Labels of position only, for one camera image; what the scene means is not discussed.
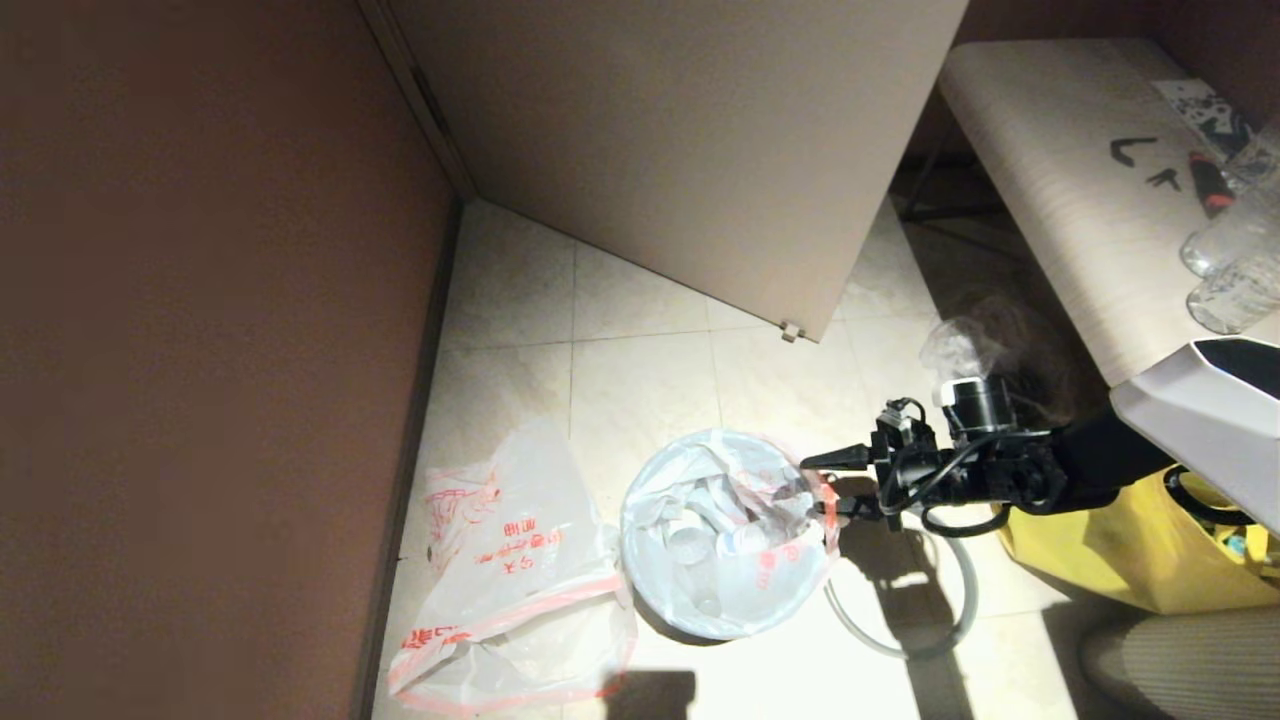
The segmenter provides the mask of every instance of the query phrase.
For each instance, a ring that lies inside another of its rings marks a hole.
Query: yellow bag
[[[1229,552],[1169,497],[1164,473],[1097,510],[1014,510],[1000,530],[1023,565],[1162,615],[1280,605],[1280,588],[1260,577],[1266,530],[1253,527],[1247,538],[1243,557]]]

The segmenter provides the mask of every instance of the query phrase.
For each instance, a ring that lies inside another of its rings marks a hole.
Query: beige door
[[[392,0],[479,193],[820,340],[964,0]]]

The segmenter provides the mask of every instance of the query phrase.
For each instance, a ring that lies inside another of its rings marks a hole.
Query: trash can
[[[814,502],[827,501],[817,515]],[[672,628],[736,639],[791,615],[836,556],[835,493],[763,438],[710,429],[645,464],[622,501],[623,570]]]

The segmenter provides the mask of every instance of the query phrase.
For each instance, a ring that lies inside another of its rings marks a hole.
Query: brown wall
[[[1147,37],[1185,0],[969,0],[955,45],[991,40],[1057,37]],[[929,96],[906,154],[928,154],[951,118],[937,90]],[[955,133],[948,152],[968,151]]]
[[[1185,0],[1156,38],[1254,128],[1280,122],[1280,1]]]
[[[0,716],[346,716],[452,191],[352,0],[124,5],[0,9]]]

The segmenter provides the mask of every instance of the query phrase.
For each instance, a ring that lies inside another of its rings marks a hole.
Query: white tile floor
[[[797,454],[864,442],[884,400],[931,395],[932,377],[916,354],[936,322],[887,202],[820,345],[785,343],[763,320],[474,204],[463,215],[417,477],[426,466],[483,460],[509,430],[545,415],[568,433],[602,514],[617,518],[644,461],[698,429],[762,432]],[[404,528],[384,670],[428,589],[421,493],[415,487]],[[909,533],[867,538],[870,562],[863,568],[874,574],[876,560],[897,557],[896,573],[905,577],[882,588],[890,606],[882,609],[864,571],[841,560],[833,579],[851,614],[886,639],[890,623],[914,638],[943,633],[940,623],[951,610],[937,598],[957,610],[961,596],[946,550],[924,542],[913,551],[908,539],[920,536]],[[641,621],[632,670],[692,671],[689,716],[698,719],[1075,717],[1080,701],[1068,693],[1041,615],[1066,596],[1011,562],[993,536],[965,542],[983,598],[952,660],[909,669],[877,655],[817,593],[781,626],[714,647],[676,643]],[[936,584],[918,584],[925,570]],[[380,685],[374,717],[424,716],[401,708]],[[499,716],[603,719],[607,707],[590,701]]]

